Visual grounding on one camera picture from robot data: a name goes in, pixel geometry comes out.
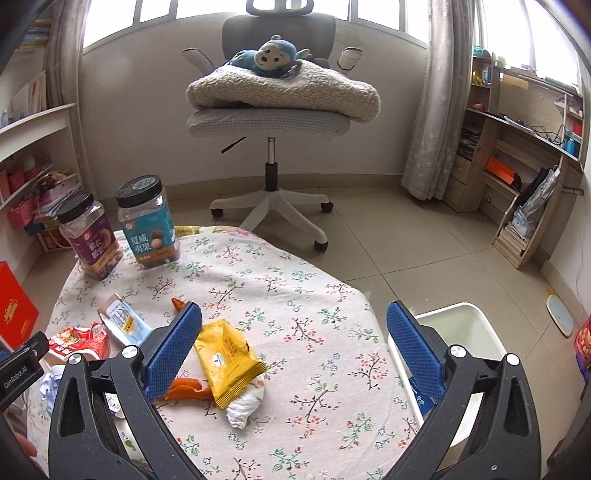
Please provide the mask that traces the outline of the red gift box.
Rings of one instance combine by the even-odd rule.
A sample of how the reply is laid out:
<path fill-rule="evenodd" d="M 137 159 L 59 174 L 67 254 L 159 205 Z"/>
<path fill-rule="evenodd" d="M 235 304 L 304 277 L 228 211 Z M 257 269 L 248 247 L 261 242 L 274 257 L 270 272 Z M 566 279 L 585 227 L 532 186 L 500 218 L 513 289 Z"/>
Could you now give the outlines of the red gift box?
<path fill-rule="evenodd" d="M 7 262 L 0 263 L 0 335 L 4 345 L 16 350 L 27 341 L 39 311 L 25 293 Z"/>

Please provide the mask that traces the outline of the grey white office chair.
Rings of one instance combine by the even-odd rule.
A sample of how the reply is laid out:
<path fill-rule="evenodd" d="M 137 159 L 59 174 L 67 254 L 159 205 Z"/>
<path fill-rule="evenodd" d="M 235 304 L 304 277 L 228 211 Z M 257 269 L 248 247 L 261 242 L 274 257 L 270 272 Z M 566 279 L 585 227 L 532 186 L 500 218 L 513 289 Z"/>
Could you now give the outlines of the grey white office chair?
<path fill-rule="evenodd" d="M 238 48 L 255 47 L 269 42 L 273 33 L 295 40 L 311 40 L 321 48 L 322 54 L 332 52 L 335 42 L 335 18 L 315 14 L 311 1 L 276 1 L 269 9 L 257 8 L 252 1 L 246 3 L 245 15 L 227 18 L 222 25 L 222 49 L 226 60 L 238 53 Z M 211 202 L 211 215 L 219 219 L 226 210 L 249 208 L 249 215 L 242 224 L 243 230 L 253 231 L 271 211 L 276 211 L 304 233 L 315 240 L 315 251 L 328 249 L 329 240 L 324 231 L 301 214 L 298 207 L 318 204 L 322 212 L 332 211 L 334 204 L 324 194 L 307 194 L 288 191 L 279 185 L 279 164 L 276 161 L 276 138 L 309 133 L 322 121 L 329 122 L 329 137 L 338 135 L 335 121 L 349 126 L 349 120 L 337 114 L 305 113 L 301 110 L 229 108 L 209 109 L 190 117 L 191 125 L 221 126 L 242 139 L 256 134 L 266 135 L 267 158 L 264 168 L 264 187 L 249 194 Z"/>

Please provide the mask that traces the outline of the red snack bag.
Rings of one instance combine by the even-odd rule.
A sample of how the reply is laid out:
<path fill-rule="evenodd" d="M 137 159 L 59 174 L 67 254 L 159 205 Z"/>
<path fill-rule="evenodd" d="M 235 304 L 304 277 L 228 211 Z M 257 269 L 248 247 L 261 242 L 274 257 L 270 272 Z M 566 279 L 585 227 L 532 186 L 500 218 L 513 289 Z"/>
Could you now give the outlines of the red snack bag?
<path fill-rule="evenodd" d="M 55 362 L 65 363 L 74 353 L 89 361 L 104 360 L 110 355 L 108 333 L 102 323 L 88 328 L 69 326 L 48 339 L 48 355 Z"/>

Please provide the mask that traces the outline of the right lace curtain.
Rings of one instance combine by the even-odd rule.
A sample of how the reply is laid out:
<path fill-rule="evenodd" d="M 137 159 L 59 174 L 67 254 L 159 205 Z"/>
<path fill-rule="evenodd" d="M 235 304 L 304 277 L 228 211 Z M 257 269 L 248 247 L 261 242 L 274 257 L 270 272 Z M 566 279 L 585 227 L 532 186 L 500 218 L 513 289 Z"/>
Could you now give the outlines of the right lace curtain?
<path fill-rule="evenodd" d="M 401 185 L 421 201 L 444 197 L 468 102 L 475 3 L 431 1 L 424 88 Z"/>

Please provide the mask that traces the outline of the crumpled white tissue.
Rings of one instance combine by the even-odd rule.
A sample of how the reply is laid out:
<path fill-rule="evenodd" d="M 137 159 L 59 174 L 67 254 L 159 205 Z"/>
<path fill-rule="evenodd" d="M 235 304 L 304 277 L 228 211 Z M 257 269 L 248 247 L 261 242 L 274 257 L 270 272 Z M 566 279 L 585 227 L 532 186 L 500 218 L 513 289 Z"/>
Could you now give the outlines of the crumpled white tissue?
<path fill-rule="evenodd" d="M 256 378 L 249 382 L 242 393 L 233 399 L 225 409 L 226 419 L 232 428 L 242 430 L 250 415 L 259 409 L 264 398 L 264 381 Z"/>

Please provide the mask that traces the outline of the purple label nut jar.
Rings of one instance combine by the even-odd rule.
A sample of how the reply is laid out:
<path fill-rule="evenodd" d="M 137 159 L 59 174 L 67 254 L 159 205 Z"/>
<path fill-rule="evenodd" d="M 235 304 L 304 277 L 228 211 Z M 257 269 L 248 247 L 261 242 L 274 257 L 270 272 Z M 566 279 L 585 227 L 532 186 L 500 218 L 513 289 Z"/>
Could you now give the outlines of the purple label nut jar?
<path fill-rule="evenodd" d="M 80 190 L 60 204 L 57 220 L 82 270 L 97 280 L 108 277 L 122 252 L 103 205 L 89 190 Z"/>

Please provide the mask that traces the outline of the left curtain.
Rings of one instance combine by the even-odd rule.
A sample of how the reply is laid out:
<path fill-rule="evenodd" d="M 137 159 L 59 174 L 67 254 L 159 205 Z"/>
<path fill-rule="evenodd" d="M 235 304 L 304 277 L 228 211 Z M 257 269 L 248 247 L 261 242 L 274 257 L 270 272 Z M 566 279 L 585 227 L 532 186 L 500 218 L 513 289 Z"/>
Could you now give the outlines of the left curtain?
<path fill-rule="evenodd" d="M 82 183 L 95 190 L 81 118 L 80 65 L 88 0 L 56 1 L 52 9 L 53 23 L 45 49 L 44 68 L 47 75 L 48 105 L 73 104 L 70 128 L 77 168 Z"/>

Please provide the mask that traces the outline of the cream fleece blanket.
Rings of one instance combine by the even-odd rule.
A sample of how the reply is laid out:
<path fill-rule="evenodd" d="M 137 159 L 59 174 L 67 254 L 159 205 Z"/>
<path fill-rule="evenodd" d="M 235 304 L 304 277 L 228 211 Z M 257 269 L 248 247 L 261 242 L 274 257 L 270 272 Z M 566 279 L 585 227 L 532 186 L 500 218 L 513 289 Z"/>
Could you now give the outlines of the cream fleece blanket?
<path fill-rule="evenodd" d="M 314 110 L 338 113 L 362 124 L 373 122 L 381 112 L 381 98 L 373 85 L 307 60 L 282 78 L 224 65 L 190 83 L 186 97 L 197 110 L 237 105 Z"/>

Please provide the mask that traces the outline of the teal label nut jar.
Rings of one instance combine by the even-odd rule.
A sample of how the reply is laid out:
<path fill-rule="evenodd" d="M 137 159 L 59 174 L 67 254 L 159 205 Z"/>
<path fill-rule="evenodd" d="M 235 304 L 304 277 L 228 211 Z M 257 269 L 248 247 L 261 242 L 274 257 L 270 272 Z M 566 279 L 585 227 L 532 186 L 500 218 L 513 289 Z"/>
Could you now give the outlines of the teal label nut jar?
<path fill-rule="evenodd" d="M 152 268 L 179 258 L 179 242 L 159 176 L 127 181 L 117 189 L 115 200 L 119 224 L 138 264 Z"/>

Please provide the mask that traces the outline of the white bookshelf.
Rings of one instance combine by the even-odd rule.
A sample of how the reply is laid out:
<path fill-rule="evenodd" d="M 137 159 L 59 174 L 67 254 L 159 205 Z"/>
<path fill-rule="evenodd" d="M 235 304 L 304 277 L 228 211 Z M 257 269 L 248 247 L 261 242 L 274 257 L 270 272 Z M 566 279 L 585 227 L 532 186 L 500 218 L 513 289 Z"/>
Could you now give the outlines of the white bookshelf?
<path fill-rule="evenodd" d="M 33 206 L 36 182 L 66 170 L 81 180 L 70 128 L 73 104 L 48 105 L 45 49 L 56 1 L 4 1 L 1 43 L 1 258 L 22 267 L 41 246 L 12 221 Z"/>

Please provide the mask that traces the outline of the yellow snack wrapper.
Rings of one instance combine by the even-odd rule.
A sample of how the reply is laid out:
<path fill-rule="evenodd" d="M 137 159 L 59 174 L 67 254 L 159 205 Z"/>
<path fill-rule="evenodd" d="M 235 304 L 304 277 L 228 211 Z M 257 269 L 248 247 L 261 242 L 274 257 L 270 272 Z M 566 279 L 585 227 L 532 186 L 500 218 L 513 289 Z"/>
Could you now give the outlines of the yellow snack wrapper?
<path fill-rule="evenodd" d="M 193 347 L 218 408 L 228 408 L 250 382 L 266 372 L 266 364 L 242 332 L 224 319 L 205 324 Z"/>

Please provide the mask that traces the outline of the white trash bin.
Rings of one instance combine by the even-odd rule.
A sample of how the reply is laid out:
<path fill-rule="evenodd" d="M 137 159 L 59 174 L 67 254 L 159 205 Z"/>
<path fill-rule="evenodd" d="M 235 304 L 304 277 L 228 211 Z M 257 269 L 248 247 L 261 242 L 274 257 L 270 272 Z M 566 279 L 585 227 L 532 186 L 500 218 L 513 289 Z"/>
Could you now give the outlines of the white trash bin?
<path fill-rule="evenodd" d="M 474 357 L 501 360 L 507 350 L 488 321 L 486 315 L 476 305 L 469 302 L 460 302 L 429 312 L 414 314 L 422 325 L 434 328 L 440 337 L 448 344 L 460 344 Z M 403 388 L 409 397 L 409 407 L 415 415 L 417 425 L 421 427 L 427 416 L 427 396 L 422 388 L 412 386 L 413 374 L 401 355 L 391 335 L 387 337 L 388 348 L 400 374 Z M 460 453 L 468 439 L 478 410 L 483 399 L 483 394 L 473 394 L 464 413 L 459 429 L 450 445 L 453 453 Z"/>

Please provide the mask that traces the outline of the silver plastic bag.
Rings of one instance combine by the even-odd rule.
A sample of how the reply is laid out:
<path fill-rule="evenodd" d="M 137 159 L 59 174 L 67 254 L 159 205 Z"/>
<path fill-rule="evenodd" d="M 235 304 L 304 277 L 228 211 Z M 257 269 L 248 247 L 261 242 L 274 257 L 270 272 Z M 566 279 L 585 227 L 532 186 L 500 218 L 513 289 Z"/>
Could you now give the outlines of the silver plastic bag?
<path fill-rule="evenodd" d="M 536 187 L 532 193 L 525 200 L 519 201 L 511 226 L 524 240 L 530 240 L 533 237 L 545 205 L 558 185 L 559 176 L 558 167 L 549 169 L 544 178 L 535 181 Z"/>

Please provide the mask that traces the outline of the blue white paper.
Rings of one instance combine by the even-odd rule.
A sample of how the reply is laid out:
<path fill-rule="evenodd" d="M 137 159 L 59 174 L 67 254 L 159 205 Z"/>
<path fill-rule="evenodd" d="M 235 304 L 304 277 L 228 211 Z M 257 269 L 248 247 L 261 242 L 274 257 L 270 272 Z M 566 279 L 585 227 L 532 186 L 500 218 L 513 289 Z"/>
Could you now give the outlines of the blue white paper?
<path fill-rule="evenodd" d="M 64 365 L 54 365 L 41 380 L 39 392 L 41 394 L 43 407 L 49 415 L 53 413 L 64 369 Z"/>

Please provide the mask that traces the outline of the orange peel piece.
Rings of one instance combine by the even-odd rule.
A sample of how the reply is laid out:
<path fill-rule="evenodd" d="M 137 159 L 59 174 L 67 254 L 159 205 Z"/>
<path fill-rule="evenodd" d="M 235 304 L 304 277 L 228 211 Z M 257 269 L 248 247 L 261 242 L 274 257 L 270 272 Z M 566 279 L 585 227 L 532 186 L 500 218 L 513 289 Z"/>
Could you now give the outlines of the orange peel piece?
<path fill-rule="evenodd" d="M 211 388 L 198 379 L 179 377 L 169 386 L 162 400 L 212 400 Z"/>
<path fill-rule="evenodd" d="M 181 300 L 179 298 L 175 298 L 175 297 L 173 297 L 171 299 L 171 303 L 172 303 L 174 309 L 176 310 L 176 312 L 180 312 L 185 306 L 185 302 L 183 300 Z"/>

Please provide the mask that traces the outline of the blue white scale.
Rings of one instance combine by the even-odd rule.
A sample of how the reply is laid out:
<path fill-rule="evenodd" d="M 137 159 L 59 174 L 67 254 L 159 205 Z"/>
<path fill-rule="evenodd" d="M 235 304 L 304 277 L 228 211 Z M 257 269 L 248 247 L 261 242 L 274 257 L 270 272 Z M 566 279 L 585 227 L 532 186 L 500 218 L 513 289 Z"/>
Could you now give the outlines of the blue white scale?
<path fill-rule="evenodd" d="M 550 294 L 546 300 L 546 308 L 561 334 L 569 338 L 574 330 L 574 319 L 565 303 L 556 294 Z"/>

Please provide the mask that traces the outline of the small blue white carton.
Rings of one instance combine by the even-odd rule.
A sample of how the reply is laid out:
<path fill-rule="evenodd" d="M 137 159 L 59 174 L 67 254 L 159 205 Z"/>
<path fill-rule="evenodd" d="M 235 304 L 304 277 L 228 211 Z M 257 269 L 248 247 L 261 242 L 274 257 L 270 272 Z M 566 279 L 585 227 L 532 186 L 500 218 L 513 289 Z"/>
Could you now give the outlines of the small blue white carton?
<path fill-rule="evenodd" d="M 108 297 L 97 313 L 109 334 L 123 346 L 141 345 L 152 328 L 119 295 Z"/>

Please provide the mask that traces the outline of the blue monkey plush toy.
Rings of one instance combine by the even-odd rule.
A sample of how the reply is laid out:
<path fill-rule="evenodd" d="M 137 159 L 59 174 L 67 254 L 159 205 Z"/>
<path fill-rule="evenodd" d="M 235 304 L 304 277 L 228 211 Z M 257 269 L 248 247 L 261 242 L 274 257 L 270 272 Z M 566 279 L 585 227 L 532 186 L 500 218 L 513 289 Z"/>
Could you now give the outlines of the blue monkey plush toy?
<path fill-rule="evenodd" d="M 293 43 L 283 40 L 280 35 L 273 35 L 257 50 L 238 51 L 226 64 L 249 70 L 264 78 L 283 78 L 301 60 L 310 58 L 310 50 L 297 51 Z"/>

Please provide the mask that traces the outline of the floral tablecloth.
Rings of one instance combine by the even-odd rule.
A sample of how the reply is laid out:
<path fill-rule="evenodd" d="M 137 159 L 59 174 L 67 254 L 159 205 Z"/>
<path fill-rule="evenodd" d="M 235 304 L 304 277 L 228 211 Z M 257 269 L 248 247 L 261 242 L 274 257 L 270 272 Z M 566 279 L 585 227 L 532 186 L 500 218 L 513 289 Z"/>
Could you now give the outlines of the floral tablecloth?
<path fill-rule="evenodd" d="M 111 295 L 152 327 L 173 300 L 228 321 L 266 364 L 263 402 L 242 429 L 211 401 L 160 401 L 157 412 L 209 479 L 382 479 L 419 423 L 363 293 L 238 228 L 203 227 L 180 258 L 149 270 L 125 250 L 96 281 L 74 267 L 46 332 L 97 322 Z"/>

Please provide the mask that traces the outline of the wooden desk shelf unit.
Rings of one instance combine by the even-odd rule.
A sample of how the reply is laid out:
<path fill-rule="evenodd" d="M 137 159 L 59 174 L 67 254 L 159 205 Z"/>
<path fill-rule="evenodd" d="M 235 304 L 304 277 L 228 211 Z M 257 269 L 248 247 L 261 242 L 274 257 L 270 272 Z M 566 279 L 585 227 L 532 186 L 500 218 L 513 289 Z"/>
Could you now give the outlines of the wooden desk shelf unit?
<path fill-rule="evenodd" d="M 507 68 L 482 47 L 472 55 L 470 90 L 455 163 L 444 194 L 458 213 L 482 211 L 497 224 L 493 246 L 519 269 L 534 258 L 556 215 L 566 180 L 582 174 L 588 92 Z M 511 226 L 535 181 L 558 167 L 558 185 L 530 240 Z"/>

